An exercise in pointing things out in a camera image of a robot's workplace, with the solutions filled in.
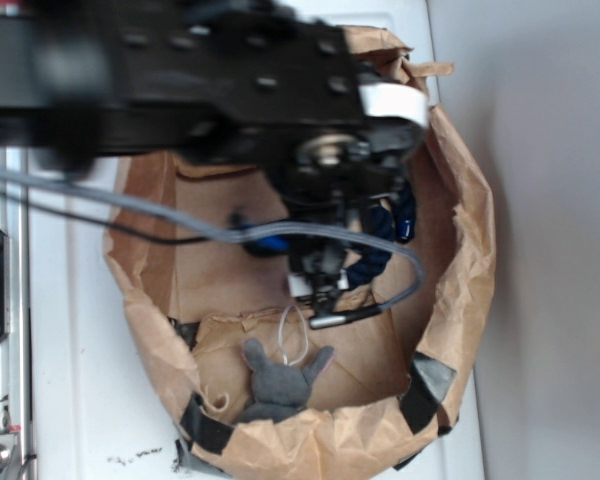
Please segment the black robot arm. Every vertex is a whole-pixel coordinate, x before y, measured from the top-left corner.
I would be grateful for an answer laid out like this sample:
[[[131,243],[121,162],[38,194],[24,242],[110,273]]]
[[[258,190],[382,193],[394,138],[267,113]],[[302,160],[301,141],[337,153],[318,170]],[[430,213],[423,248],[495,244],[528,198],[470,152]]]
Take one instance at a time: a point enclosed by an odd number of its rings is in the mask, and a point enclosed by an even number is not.
[[[276,1],[23,1],[0,15],[0,146],[47,153],[59,181],[0,179],[120,206],[225,243],[281,239],[313,328],[339,311],[349,248],[397,253],[370,207],[397,199],[429,126],[427,96],[358,60],[343,29]],[[170,207],[76,186],[98,157],[158,150],[257,166],[289,219],[216,227]]]

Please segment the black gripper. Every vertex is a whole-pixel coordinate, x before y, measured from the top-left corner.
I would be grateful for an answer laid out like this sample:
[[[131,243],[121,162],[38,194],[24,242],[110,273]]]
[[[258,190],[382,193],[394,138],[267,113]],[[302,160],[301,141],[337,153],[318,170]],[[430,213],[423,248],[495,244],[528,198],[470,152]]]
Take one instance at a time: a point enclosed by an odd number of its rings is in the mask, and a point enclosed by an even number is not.
[[[360,75],[365,113],[356,135],[324,134],[272,176],[289,212],[269,245],[289,256],[294,299],[337,315],[342,295],[371,284],[415,236],[406,160],[428,130],[429,101],[414,87]]]

